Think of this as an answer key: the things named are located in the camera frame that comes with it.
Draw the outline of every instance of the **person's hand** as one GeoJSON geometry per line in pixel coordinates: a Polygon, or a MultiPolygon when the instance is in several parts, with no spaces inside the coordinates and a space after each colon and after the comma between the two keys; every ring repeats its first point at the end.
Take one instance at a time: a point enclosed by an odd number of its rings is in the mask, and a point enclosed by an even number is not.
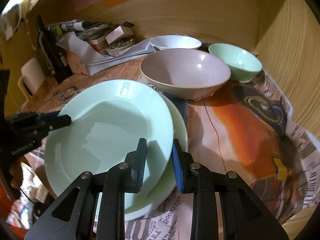
{"type": "Polygon", "coordinates": [[[16,162],[12,163],[9,169],[9,173],[13,176],[11,186],[17,189],[21,187],[23,181],[21,162],[28,163],[27,159],[22,156],[16,162]]]}

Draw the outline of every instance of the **white mug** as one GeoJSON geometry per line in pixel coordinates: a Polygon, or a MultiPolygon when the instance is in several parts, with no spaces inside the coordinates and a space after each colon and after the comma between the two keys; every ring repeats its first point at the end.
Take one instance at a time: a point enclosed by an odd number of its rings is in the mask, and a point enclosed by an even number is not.
{"type": "Polygon", "coordinates": [[[39,65],[39,62],[34,57],[23,65],[21,68],[21,74],[22,76],[18,80],[18,86],[26,99],[29,99],[31,95],[28,93],[24,84],[28,87],[33,95],[43,83],[45,76],[39,65]]]}

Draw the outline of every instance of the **pink bowl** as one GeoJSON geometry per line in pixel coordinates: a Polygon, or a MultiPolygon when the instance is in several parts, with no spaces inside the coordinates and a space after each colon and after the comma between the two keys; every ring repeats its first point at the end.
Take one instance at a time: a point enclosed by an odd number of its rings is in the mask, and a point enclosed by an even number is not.
{"type": "Polygon", "coordinates": [[[157,89],[183,99],[205,98],[230,78],[219,58],[196,49],[165,49],[147,56],[141,73],[157,89]]]}

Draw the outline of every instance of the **metal bolt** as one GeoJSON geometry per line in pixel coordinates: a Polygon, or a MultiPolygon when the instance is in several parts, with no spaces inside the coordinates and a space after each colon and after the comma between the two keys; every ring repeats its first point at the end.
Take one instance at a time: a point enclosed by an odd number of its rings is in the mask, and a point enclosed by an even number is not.
{"type": "Polygon", "coordinates": [[[234,171],[229,171],[228,176],[232,179],[235,179],[236,177],[238,177],[238,174],[234,171]]]}
{"type": "Polygon", "coordinates": [[[194,170],[197,170],[201,167],[201,165],[199,163],[192,163],[191,165],[191,168],[193,168],[194,170]]]}
{"type": "Polygon", "coordinates": [[[83,179],[87,179],[91,176],[90,172],[89,171],[84,171],[81,173],[81,178],[83,179]]]}
{"type": "Polygon", "coordinates": [[[119,164],[119,168],[121,169],[121,170],[124,170],[124,169],[126,169],[126,168],[128,168],[129,167],[129,165],[127,164],[127,163],[120,163],[119,164]]]}

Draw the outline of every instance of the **mug handle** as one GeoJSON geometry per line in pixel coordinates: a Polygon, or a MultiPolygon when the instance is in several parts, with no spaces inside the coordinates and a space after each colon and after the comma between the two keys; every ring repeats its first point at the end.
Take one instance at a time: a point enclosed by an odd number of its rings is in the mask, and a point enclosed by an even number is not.
{"type": "Polygon", "coordinates": [[[26,99],[30,99],[31,95],[28,93],[27,89],[24,86],[24,76],[20,76],[18,79],[18,87],[20,88],[22,94],[25,96],[26,99]]]}

